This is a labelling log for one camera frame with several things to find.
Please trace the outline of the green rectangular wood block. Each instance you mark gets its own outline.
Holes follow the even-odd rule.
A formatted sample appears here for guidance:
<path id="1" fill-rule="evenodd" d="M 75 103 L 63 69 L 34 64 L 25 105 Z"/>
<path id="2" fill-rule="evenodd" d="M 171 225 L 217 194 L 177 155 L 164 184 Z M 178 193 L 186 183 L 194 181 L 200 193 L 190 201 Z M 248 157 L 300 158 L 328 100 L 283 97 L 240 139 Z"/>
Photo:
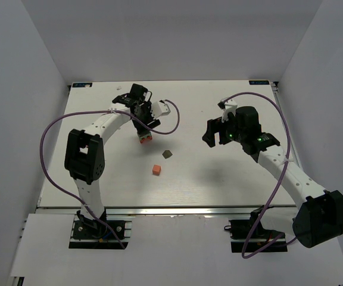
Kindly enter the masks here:
<path id="1" fill-rule="evenodd" d="M 140 140 L 152 140 L 152 135 L 146 134 L 146 135 L 140 136 L 139 139 Z"/>

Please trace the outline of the brown wood block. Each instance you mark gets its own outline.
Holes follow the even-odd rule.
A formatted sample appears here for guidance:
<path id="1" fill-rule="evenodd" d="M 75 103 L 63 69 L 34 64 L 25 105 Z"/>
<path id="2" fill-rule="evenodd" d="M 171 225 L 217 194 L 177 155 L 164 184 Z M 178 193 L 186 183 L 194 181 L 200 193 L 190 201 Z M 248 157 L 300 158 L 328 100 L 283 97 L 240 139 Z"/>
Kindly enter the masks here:
<path id="1" fill-rule="evenodd" d="M 151 132 L 148 131 L 148 130 L 146 130 L 146 131 L 144 131 L 144 132 L 141 132 L 141 133 L 139 134 L 139 136 L 145 136 L 145 137 L 151 136 Z"/>

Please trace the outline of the salmon cube wood block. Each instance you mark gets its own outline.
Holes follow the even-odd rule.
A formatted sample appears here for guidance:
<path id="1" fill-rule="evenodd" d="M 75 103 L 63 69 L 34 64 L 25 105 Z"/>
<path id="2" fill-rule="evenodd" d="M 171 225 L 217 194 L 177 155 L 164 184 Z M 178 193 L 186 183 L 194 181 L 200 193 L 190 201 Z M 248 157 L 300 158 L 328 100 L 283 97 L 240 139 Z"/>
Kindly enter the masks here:
<path id="1" fill-rule="evenodd" d="M 160 173 L 161 173 L 161 166 L 157 164 L 153 165 L 152 174 L 155 176 L 159 176 Z"/>

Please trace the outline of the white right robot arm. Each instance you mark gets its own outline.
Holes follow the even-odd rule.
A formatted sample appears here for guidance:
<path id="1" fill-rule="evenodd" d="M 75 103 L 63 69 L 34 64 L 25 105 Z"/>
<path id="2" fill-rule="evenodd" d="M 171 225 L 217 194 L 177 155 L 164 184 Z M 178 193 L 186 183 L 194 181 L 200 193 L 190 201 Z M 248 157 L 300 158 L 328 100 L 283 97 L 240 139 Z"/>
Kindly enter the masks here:
<path id="1" fill-rule="evenodd" d="M 261 130 L 254 107 L 220 103 L 223 115 L 207 122 L 202 139 L 209 147 L 237 142 L 242 150 L 265 168 L 293 199 L 296 208 L 268 207 L 250 216 L 255 233 L 283 232 L 294 236 L 307 248 L 343 234 L 343 195 L 316 183 L 293 161 L 288 160 L 280 142 Z"/>

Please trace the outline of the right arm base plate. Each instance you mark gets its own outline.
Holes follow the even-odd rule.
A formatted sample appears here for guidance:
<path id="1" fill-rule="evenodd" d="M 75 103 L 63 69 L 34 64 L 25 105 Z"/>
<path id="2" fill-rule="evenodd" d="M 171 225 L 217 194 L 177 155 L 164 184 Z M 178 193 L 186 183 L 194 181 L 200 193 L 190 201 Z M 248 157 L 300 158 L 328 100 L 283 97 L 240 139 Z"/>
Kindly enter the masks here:
<path id="1" fill-rule="evenodd" d="M 241 253 L 245 239 L 251 230 L 249 220 L 230 220 L 223 230 L 230 235 L 230 246 L 232 253 Z M 279 235 L 276 231 L 256 229 L 246 247 L 246 254 L 253 253 L 265 244 L 271 242 Z M 283 253 L 288 251 L 285 235 L 278 239 L 272 246 L 263 250 L 263 253 Z"/>

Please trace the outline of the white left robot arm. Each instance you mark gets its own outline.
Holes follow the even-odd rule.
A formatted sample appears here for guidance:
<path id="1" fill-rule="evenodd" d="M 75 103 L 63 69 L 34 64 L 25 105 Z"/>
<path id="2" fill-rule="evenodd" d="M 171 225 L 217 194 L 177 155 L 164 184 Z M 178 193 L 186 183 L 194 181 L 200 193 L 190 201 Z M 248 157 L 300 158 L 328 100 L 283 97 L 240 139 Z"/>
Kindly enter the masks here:
<path id="1" fill-rule="evenodd" d="M 105 168 L 104 145 L 124 124 L 132 120 L 141 142 L 151 139 L 151 129 L 160 125 L 159 117 L 168 115 L 168 105 L 160 100 L 146 99 L 149 92 L 144 86 L 133 84 L 130 92 L 112 100 L 108 114 L 103 114 L 82 130 L 73 129 L 68 134 L 65 169 L 73 178 L 82 208 L 77 212 L 82 227 L 95 237 L 102 237 L 107 227 L 105 207 L 101 200 L 99 179 Z"/>

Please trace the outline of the olive roof wood block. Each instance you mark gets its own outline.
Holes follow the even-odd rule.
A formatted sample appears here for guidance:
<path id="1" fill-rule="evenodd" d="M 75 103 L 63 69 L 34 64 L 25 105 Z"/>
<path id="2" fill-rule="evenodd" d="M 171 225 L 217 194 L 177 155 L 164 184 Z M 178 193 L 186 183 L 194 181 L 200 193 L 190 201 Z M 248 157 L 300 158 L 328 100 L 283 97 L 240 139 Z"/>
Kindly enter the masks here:
<path id="1" fill-rule="evenodd" d="M 170 158 L 172 155 L 173 155 L 173 153 L 172 153 L 170 150 L 165 150 L 165 151 L 162 153 L 162 156 L 163 156 L 165 159 Z"/>

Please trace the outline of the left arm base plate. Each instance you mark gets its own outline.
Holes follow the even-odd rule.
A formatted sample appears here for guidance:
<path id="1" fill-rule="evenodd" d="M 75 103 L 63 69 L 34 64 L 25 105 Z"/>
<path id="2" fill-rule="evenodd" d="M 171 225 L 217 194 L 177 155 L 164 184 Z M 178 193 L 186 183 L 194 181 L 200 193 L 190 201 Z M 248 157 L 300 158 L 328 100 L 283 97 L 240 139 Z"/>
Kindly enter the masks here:
<path id="1" fill-rule="evenodd" d="M 105 226 L 99 231 L 89 229 L 77 217 L 74 217 L 68 244 L 69 249 L 124 250 L 131 237 L 132 221 L 115 219 L 109 220 L 108 224 L 112 227 L 124 247 L 117 241 L 113 232 Z"/>

